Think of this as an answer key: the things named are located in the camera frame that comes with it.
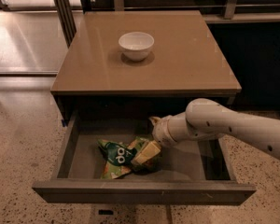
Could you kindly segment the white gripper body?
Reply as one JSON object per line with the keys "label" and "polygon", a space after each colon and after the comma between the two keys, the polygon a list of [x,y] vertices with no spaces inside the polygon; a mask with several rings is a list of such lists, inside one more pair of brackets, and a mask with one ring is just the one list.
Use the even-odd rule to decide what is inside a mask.
{"label": "white gripper body", "polygon": [[160,118],[160,122],[153,126],[152,136],[162,147],[174,147],[177,145],[176,140],[174,140],[169,132],[170,118],[171,116]]}

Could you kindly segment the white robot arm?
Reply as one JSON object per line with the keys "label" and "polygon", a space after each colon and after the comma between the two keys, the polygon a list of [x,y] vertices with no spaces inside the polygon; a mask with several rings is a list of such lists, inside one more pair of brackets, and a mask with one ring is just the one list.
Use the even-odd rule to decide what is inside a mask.
{"label": "white robot arm", "polygon": [[162,147],[174,147],[188,140],[212,140],[227,134],[280,160],[280,119],[236,112],[199,98],[180,114],[149,120],[153,125],[152,137]]}

